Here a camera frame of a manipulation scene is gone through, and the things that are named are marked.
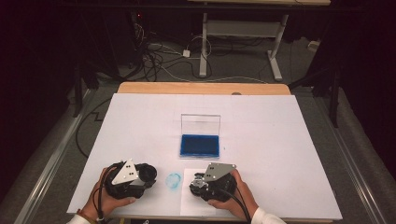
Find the small white paper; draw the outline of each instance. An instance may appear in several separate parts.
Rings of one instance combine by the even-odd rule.
[[[207,204],[201,197],[193,195],[190,183],[196,173],[204,173],[205,169],[185,169],[181,189],[180,215],[183,217],[211,217],[216,214],[216,208]]]

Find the gray carpet floor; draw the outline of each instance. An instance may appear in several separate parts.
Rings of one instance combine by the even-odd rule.
[[[244,39],[242,43],[250,43],[249,41],[251,42],[251,40]],[[308,41],[305,39],[294,43],[281,44],[276,58],[284,77],[282,83],[289,84],[304,76],[312,58],[315,56],[314,52],[306,49],[307,44]],[[163,51],[181,52],[184,49],[173,43],[166,43],[165,45],[167,47],[163,47]],[[191,64],[174,64],[168,67],[167,71],[160,71],[157,74],[157,81],[181,81],[180,79],[187,79],[194,81],[212,80],[217,82],[256,83],[259,80],[261,82],[275,83],[264,53],[272,45],[273,42],[271,40],[264,39],[257,46],[240,45],[240,49],[234,49],[226,56],[216,56],[229,50],[223,44],[223,47],[214,47],[212,54],[208,57],[212,70],[209,79],[198,79],[192,76],[191,66],[193,73],[195,75],[198,74],[198,60],[183,60]],[[160,52],[159,54],[166,60],[178,57],[176,54]],[[196,53],[192,55],[192,57],[198,56],[199,54]],[[127,74],[129,69],[126,65],[121,65],[120,71],[122,74]],[[90,114],[90,112],[104,100],[110,98],[120,85],[103,74],[98,76],[100,87],[97,91],[88,91],[89,94],[86,97],[83,110],[83,117],[88,117],[78,130],[78,144],[86,154],[90,153],[102,124],[100,120],[95,121],[95,115]],[[310,88],[303,87],[292,90],[292,94],[298,100],[308,131],[311,134],[342,212],[343,220],[335,221],[335,223],[396,223],[395,180],[376,155],[359,121],[354,117],[342,90],[340,90],[337,114],[339,128],[337,129],[334,129],[330,124],[326,115],[328,99],[315,98],[312,96]],[[70,102],[74,102],[72,94],[70,95]],[[105,116],[107,107],[108,102],[95,109],[95,112],[99,112],[99,119]],[[42,142],[40,148],[25,164],[13,188],[0,206],[0,223],[13,223],[16,220],[55,148],[60,145],[70,124],[75,121],[72,118],[74,108],[75,106],[71,103],[63,117]],[[64,147],[63,159],[57,163],[56,175],[50,180],[49,187],[44,190],[44,196],[36,202],[36,207],[26,223],[66,223],[70,220],[71,215],[67,215],[65,211],[86,162],[86,159],[78,150],[75,134],[68,139]],[[375,199],[376,207],[380,209],[380,215],[377,216],[381,217],[379,220],[375,220],[372,212],[370,212],[370,206],[362,199],[361,185],[356,182],[353,178],[353,172],[351,173],[348,168],[350,161],[345,159],[345,151],[343,151],[345,148],[347,153],[353,158],[353,164],[357,168],[358,174],[363,178],[365,186],[369,188],[370,196]],[[114,219],[110,223],[120,223],[120,221]],[[133,220],[132,223],[143,223],[143,220]],[[151,220],[150,223],[172,222]]]

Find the floor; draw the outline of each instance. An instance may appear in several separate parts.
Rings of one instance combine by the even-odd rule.
[[[289,84],[304,76],[315,56],[306,48],[308,43],[301,39],[281,44],[276,56],[283,76],[281,83]],[[208,57],[210,77],[198,78],[198,60],[177,59],[185,47],[172,42],[153,42],[149,48],[152,52],[156,50],[156,60],[163,61],[162,70],[150,69],[147,62],[145,70],[131,79],[276,83],[264,53],[273,44],[271,39],[213,39]],[[197,50],[191,53],[191,58],[199,57]],[[126,64],[120,65],[123,75],[130,71]],[[106,114],[107,99],[120,85],[104,74],[98,74],[98,79],[98,90],[85,91],[84,107],[77,118],[73,118],[75,100],[70,93],[68,110],[25,164],[0,205],[0,223],[66,223],[70,220],[71,215],[65,211],[86,162],[83,154],[90,153]],[[376,155],[343,91],[340,90],[337,129],[329,122],[326,97],[313,97],[309,87],[291,92],[298,100],[343,215],[342,220],[334,223],[395,223],[395,180]],[[120,222],[119,219],[109,220],[109,223]],[[143,222],[132,220],[132,223]],[[170,222],[151,220],[150,223]]]

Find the table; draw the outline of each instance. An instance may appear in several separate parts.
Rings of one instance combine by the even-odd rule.
[[[114,217],[237,220],[186,190],[191,174],[210,161],[178,156],[183,113],[221,115],[216,162],[236,164],[267,212],[287,221],[342,218],[295,97],[282,84],[122,83],[67,212],[86,202],[103,167],[133,158],[154,165],[157,182]],[[180,178],[175,189],[167,186],[169,175]]]
[[[208,3],[234,3],[234,4],[266,4],[266,5],[298,5],[298,6],[328,6],[330,0],[190,0],[192,2]],[[271,65],[276,81],[282,81],[282,75],[276,61],[277,50],[282,40],[283,32],[289,15],[283,15],[281,22],[261,22],[261,21],[219,21],[208,20],[207,13],[204,13],[202,48],[200,59],[200,77],[206,77],[207,51],[206,42],[208,35],[234,35],[252,37],[274,37],[275,44],[272,50],[267,51],[269,63]]]

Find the person's left hand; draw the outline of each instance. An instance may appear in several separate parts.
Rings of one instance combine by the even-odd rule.
[[[90,198],[88,199],[87,203],[81,209],[80,213],[84,216],[90,218],[91,220],[96,220],[98,218],[98,213],[96,211],[95,205],[93,204],[93,196],[94,201],[97,206],[98,204],[98,195],[99,195],[99,188],[102,178],[105,178],[103,175],[107,168],[104,168],[102,174],[100,175],[99,181],[95,184],[91,191]],[[102,211],[104,217],[108,216],[114,209],[118,207],[122,207],[136,201],[136,198],[124,198],[124,199],[115,199],[107,194],[107,191],[104,186],[102,186]]]

